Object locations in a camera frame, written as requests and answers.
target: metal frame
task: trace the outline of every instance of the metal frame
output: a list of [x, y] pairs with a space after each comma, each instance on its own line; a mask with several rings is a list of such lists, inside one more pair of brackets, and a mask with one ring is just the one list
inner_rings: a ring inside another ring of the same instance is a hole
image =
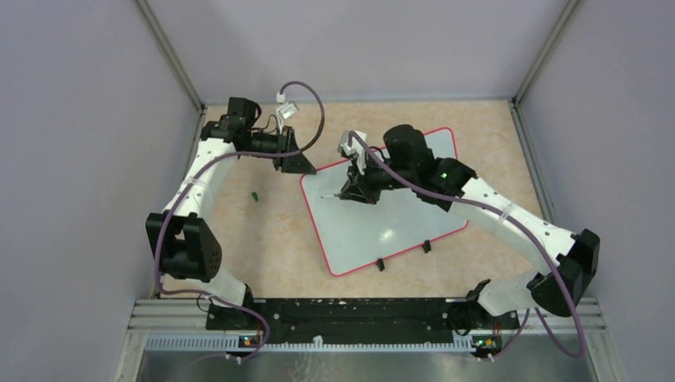
[[[196, 89], [190, 82], [177, 54], [171, 46], [169, 39], [165, 35], [157, 18], [154, 16], [147, 0], [132, 0], [137, 6], [139, 13], [148, 24], [150, 33], [157, 41], [158, 47], [170, 66], [178, 83], [182, 86], [186, 95], [200, 116], [196, 125], [195, 137], [204, 122], [205, 105], [201, 102]], [[540, 203], [541, 212], [546, 220], [556, 223], [556, 211], [550, 198], [550, 193], [546, 187], [546, 182], [537, 159], [532, 139], [525, 122], [521, 116], [521, 105], [527, 97], [532, 85], [540, 75], [542, 68], [548, 62], [548, 58], [555, 50], [557, 43], [569, 25], [583, 0], [569, 0], [564, 7], [560, 18], [554, 25], [547, 41], [544, 43], [538, 57], [529, 69], [525, 80], [518, 89], [517, 94], [509, 101], [509, 109], [516, 127], [518, 139], [520, 140], [525, 162], [533, 181], [536, 197]], [[190, 152], [188, 163], [194, 156], [194, 149]], [[621, 361], [618, 358], [611, 337], [607, 332], [607, 327], [596, 298], [583, 298], [578, 307], [582, 318], [586, 338], [588, 341], [588, 352], [590, 362], [599, 382], [624, 381], [625, 373]], [[524, 312], [518, 312], [522, 320]], [[120, 354], [118, 368], [115, 373], [116, 381], [136, 381], [137, 374], [141, 368], [141, 360], [148, 339], [158, 333], [182, 333], [194, 336], [219, 336], [222, 333], [207, 331], [205, 328], [206, 312], [203, 312], [195, 305], [194, 298], [176, 298], [176, 299], [142, 299], [135, 304], [134, 310], [127, 327], [127, 334], [124, 339], [123, 349]], [[576, 329], [570, 318], [549, 318], [555, 334], [571, 334]], [[541, 323], [536, 319], [529, 320], [522, 335], [532, 336], [541, 335], [545, 331]], [[474, 331], [472, 334], [481, 335], [481, 331]]]
[[[586, 339], [588, 341], [588, 352], [590, 362], [595, 369], [596, 377], [599, 382], [622, 381], [624, 380], [621, 365], [618, 362], [614, 346], [611, 343], [607, 325], [605, 324], [602, 311], [596, 298], [582, 298], [577, 308], [584, 327]], [[518, 312], [519, 319], [525, 316], [524, 311]], [[556, 335], [570, 335], [576, 333], [574, 322], [571, 318], [561, 318], [556, 316], [544, 315], [549, 325], [553, 328]], [[221, 331], [207, 330], [205, 327], [207, 313], [199, 310], [195, 303], [195, 298], [163, 298], [163, 299], [142, 299], [138, 300], [131, 313], [131, 319], [127, 327], [127, 335], [124, 340], [122, 355], [119, 360], [115, 380], [135, 381], [141, 368], [141, 360], [145, 346], [149, 341], [157, 344], [158, 339], [181, 338], [183, 340], [193, 339], [202, 341], [206, 338], [221, 340], [224, 333]], [[515, 330], [503, 330], [504, 334], [513, 334]], [[471, 335], [490, 335], [490, 330], [474, 330]], [[540, 336], [545, 335], [546, 331], [540, 321], [532, 318], [523, 330], [522, 336]], [[459, 338], [458, 346], [466, 342], [466, 338]], [[167, 344], [166, 350], [175, 350], [176, 346], [171, 345], [170, 341], [164, 341]], [[291, 349], [285, 349], [282, 346], [271, 347], [268, 351], [294, 351], [294, 352], [316, 352], [316, 351], [441, 351], [453, 352], [462, 350], [451, 349], [452, 346], [431, 345], [421, 346], [377, 346], [370, 349], [366, 346], [339, 346], [335, 345], [309, 344], [308, 346], [296, 346]], [[185, 347], [185, 351], [204, 351], [205, 348]]]
[[159, 51], [164, 56], [164, 59], [169, 65], [169, 68], [171, 68], [171, 71], [174, 72], [176, 80], [183, 88], [183, 91], [190, 99], [192, 105], [199, 111], [204, 110], [205, 106], [201, 102], [201, 99], [197, 94], [197, 90], [192, 85], [185, 68], [183, 68], [181, 61], [178, 59], [178, 55], [176, 54], [174, 47], [171, 46], [169, 38], [164, 33], [164, 29], [162, 29], [162, 26], [159, 24], [159, 21], [154, 15], [150, 4], [148, 4], [147, 0], [131, 1], [136, 5], [136, 9], [139, 11], [139, 14], [146, 22], [148, 28], [150, 29], [150, 35], [154, 38]]

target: wooden tabletop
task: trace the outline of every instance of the wooden tabletop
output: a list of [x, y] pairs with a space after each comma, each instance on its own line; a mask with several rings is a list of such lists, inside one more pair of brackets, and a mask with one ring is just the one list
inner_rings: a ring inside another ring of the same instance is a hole
[[[319, 110], [298, 105], [288, 120], [302, 146], [314, 135]], [[264, 125], [275, 105], [263, 105]], [[210, 107], [207, 120], [226, 107]], [[322, 137], [306, 152], [315, 167], [340, 160], [342, 132], [382, 135], [401, 123], [421, 131], [450, 127], [458, 158], [502, 195], [540, 216], [532, 181], [505, 101], [328, 103]], [[386, 260], [386, 270], [366, 267], [341, 277], [328, 272], [299, 186], [300, 175], [276, 172], [271, 161], [241, 158], [229, 171], [209, 226], [223, 248], [222, 267], [247, 283], [256, 297], [449, 297], [464, 296], [483, 279], [504, 279], [531, 268], [513, 249], [475, 224]], [[252, 193], [259, 196], [255, 201]], [[185, 287], [168, 278], [167, 289]]]

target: purple cable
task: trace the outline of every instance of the purple cable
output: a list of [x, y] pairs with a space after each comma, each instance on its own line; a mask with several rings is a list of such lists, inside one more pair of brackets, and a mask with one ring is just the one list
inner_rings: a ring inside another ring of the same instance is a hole
[[529, 309], [525, 311], [525, 317], [523, 317], [523, 322], [521, 322], [521, 326], [516, 330], [516, 333], [509, 339], [508, 342], [506, 342], [506, 345], [501, 348], [501, 351], [495, 355], [492, 356], [493, 359], [497, 360], [498, 358], [502, 357], [506, 350], [509, 350], [511, 346], [513, 346], [513, 343], [516, 341], [516, 338], [523, 333], [523, 329], [525, 329], [525, 324], [527, 324], [527, 320], [529, 318]]
[[[223, 155], [220, 155], [218, 157], [215, 157], [210, 162], [206, 163], [202, 168], [200, 168], [194, 174], [193, 179], [195, 179], [195, 180], [199, 179], [213, 165], [215, 165], [216, 163], [218, 163], [218, 162], [220, 162], [220, 161], [222, 161], [226, 158], [231, 158], [231, 157], [235, 157], [235, 156], [245, 156], [245, 157], [255, 157], [255, 158], [288, 158], [288, 157], [295, 156], [297, 154], [301, 154], [303, 151], [309, 149], [312, 145], [314, 145], [314, 143], [318, 140], [319, 136], [321, 135], [321, 133], [323, 131], [323, 126], [326, 122], [326, 111], [323, 107], [323, 102], [321, 101], [321, 98], [318, 96], [318, 93], [310, 85], [305, 84], [302, 81], [291, 81], [291, 82], [285, 83], [281, 87], [281, 90], [279, 90], [279, 93], [283, 93], [283, 91], [288, 86], [294, 85], [294, 84], [303, 86], [304, 88], [309, 90], [310, 93], [312, 93], [312, 95], [314, 96], [314, 98], [316, 98], [318, 106], [319, 106], [319, 110], [321, 111], [321, 120], [319, 121], [317, 132], [316, 132], [316, 134], [314, 135], [314, 137], [312, 138], [311, 141], [309, 141], [302, 149], [292, 151], [290, 153], [267, 154], [267, 153], [258, 153], [258, 152], [252, 152], [252, 151], [236, 151], [236, 152], [233, 152], [233, 153], [223, 154]], [[168, 295], [183, 294], [183, 293], [208, 294], [208, 293], [205, 293], [203, 290], [198, 290], [198, 289], [166, 290], [166, 289], [164, 289], [164, 286], [162, 285], [162, 280], [161, 280], [160, 272], [159, 272], [159, 260], [160, 260], [160, 257], [161, 257], [160, 254], [162, 253], [162, 244], [164, 243], [164, 237], [166, 236], [166, 230], [169, 227], [169, 221], [171, 220], [171, 217], [173, 217], [174, 214], [176, 213], [176, 209], [178, 209], [178, 206], [185, 199], [185, 196], [187, 196], [189, 191], [192, 189], [192, 186], [193, 186], [192, 183], [188, 183], [187, 185], [185, 185], [185, 188], [181, 191], [180, 195], [178, 195], [178, 198], [176, 198], [176, 201], [174, 202], [174, 204], [171, 205], [171, 207], [169, 208], [169, 211], [166, 213], [164, 221], [162, 222], [162, 227], [159, 229], [159, 235], [158, 235], [158, 238], [157, 238], [157, 246], [155, 247], [155, 250], [154, 250], [154, 272], [153, 273], [154, 273], [154, 285], [157, 288], [158, 292], [161, 293], [161, 294], [168, 294]], [[267, 339], [270, 336], [270, 325], [269, 325], [269, 323], [267, 322], [267, 320], [265, 320], [265, 318], [263, 316], [261, 316], [260, 314], [258, 314], [254, 310], [250, 310], [246, 307], [232, 304], [231, 302], [227, 302], [227, 301], [225, 301], [224, 299], [222, 299], [218, 296], [211, 296], [211, 298], [218, 301], [219, 303], [221, 303], [225, 306], [229, 306], [233, 309], [241, 310], [245, 313], [248, 313], [248, 314], [252, 315], [253, 317], [260, 320], [260, 322], [265, 327], [265, 332], [264, 332], [262, 341], [259, 343], [259, 345], [256, 347], [255, 350], [253, 350], [246, 357], [242, 357], [241, 362], [245, 362], [245, 361], [251, 359], [251, 357], [255, 356], [263, 348], [263, 346], [267, 342]], [[173, 380], [178, 374], [184, 372], [187, 368], [191, 367], [192, 365], [194, 365], [194, 364], [196, 364], [200, 361], [203, 361], [205, 359], [212, 358], [212, 357], [218, 357], [218, 356], [225, 357], [225, 355], [223, 355], [223, 354], [214, 353], [214, 354], [209, 354], [207, 356], [197, 358], [196, 360], [187, 364], [184, 368], [181, 368], [180, 370], [178, 370], [174, 374], [174, 376], [169, 378], [169, 380]]]
[[[485, 203], [482, 203], [480, 201], [470, 201], [467, 199], [462, 199], [460, 197], [450, 197], [447, 195], [443, 195], [441, 193], [434, 193], [432, 191], [429, 191], [427, 189], [423, 189], [422, 187], [419, 187], [418, 185], [414, 185], [411, 182], [405, 180], [405, 178], [401, 177], [396, 171], [392, 170], [387, 166], [382, 159], [380, 159], [374, 152], [372, 152], [368, 144], [364, 142], [361, 137], [358, 136], [354, 131], [350, 131], [349, 133], [350, 138], [356, 139], [356, 141], [363, 146], [365, 149], [365, 152], [370, 156], [370, 158], [377, 163], [377, 165], [383, 169], [386, 173], [388, 173], [391, 177], [396, 179], [398, 182], [400, 182], [402, 185], [405, 185], [409, 189], [415, 191], [416, 193], [421, 193], [422, 195], [428, 196], [428, 197], [433, 197], [435, 199], [440, 199], [441, 201], [451, 201], [453, 203], [463, 203], [465, 205], [473, 205], [474, 207], [479, 207], [482, 209], [486, 209], [492, 213], [495, 213], [499, 216], [503, 214], [503, 211], [500, 209], [497, 209], [491, 205], [487, 205]], [[556, 335], [553, 334], [551, 331], [551, 328], [548, 327], [548, 324], [546, 324], [546, 321], [544, 320], [544, 316], [542, 316], [539, 312], [538, 309], [536, 309], [536, 313], [541, 319], [542, 324], [544, 325], [544, 329], [546, 329], [546, 332], [548, 335], [551, 337], [553, 340], [553, 343], [556, 344], [556, 346], [563, 351], [563, 353], [569, 355], [570, 357], [583, 357], [586, 355], [587, 351], [587, 344], [586, 344], [586, 337], [583, 335], [583, 327], [581, 326], [581, 319], [579, 318], [579, 314], [576, 313], [576, 308], [574, 305], [574, 301], [572, 300], [571, 295], [569, 294], [569, 291], [567, 287], [565, 286], [565, 283], [563, 281], [562, 276], [560, 276], [560, 273], [558, 272], [556, 265], [553, 263], [553, 261], [548, 257], [548, 253], [546, 252], [546, 248], [544, 248], [543, 245], [539, 242], [539, 240], [534, 236], [532, 231], [530, 231], [527, 227], [525, 227], [520, 221], [514, 219], [510, 215], [506, 215], [506, 220], [510, 222], [511, 224], [515, 225], [516, 228], [518, 228], [523, 234], [525, 234], [528, 239], [532, 241], [536, 249], [541, 253], [541, 255], [544, 257], [544, 261], [548, 264], [548, 267], [551, 269], [551, 273], [553, 274], [553, 278], [556, 280], [556, 283], [558, 284], [558, 287], [560, 287], [560, 291], [563, 294], [563, 298], [565, 302], [568, 304], [568, 307], [570, 311], [572, 312], [572, 320], [574, 320], [574, 326], [576, 327], [576, 334], [579, 337], [579, 352], [577, 353], [572, 353], [566, 348], [562, 346], [562, 343], [557, 339]]]

